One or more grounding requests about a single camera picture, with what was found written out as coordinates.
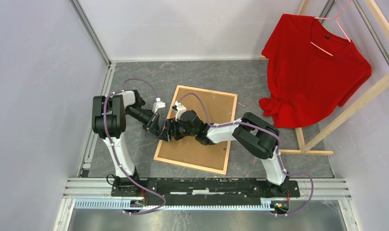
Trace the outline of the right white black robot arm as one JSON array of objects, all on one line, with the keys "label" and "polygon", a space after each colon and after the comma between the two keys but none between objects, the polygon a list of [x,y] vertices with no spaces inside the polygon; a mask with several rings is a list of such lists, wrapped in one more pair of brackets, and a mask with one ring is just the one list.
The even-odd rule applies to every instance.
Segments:
[{"label": "right white black robot arm", "polygon": [[259,158],[266,171],[268,190],[273,196],[281,196],[288,189],[288,172],[280,160],[279,131],[251,112],[241,118],[222,124],[205,123],[195,111],[183,112],[167,119],[160,140],[171,142],[184,137],[194,137],[202,145],[214,145],[224,141],[238,141],[250,154]]}]

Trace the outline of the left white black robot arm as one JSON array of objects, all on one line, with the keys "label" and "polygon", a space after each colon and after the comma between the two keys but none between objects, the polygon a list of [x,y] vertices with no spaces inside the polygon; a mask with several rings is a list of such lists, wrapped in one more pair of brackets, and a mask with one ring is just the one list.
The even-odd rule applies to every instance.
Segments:
[{"label": "left white black robot arm", "polygon": [[157,97],[153,108],[145,109],[146,102],[137,90],[121,90],[108,96],[95,96],[92,103],[92,130],[106,144],[110,151],[115,176],[112,186],[121,189],[130,196],[141,191],[141,182],[135,165],[126,147],[126,116],[142,124],[142,128],[158,137],[160,135],[158,110],[165,103]]}]

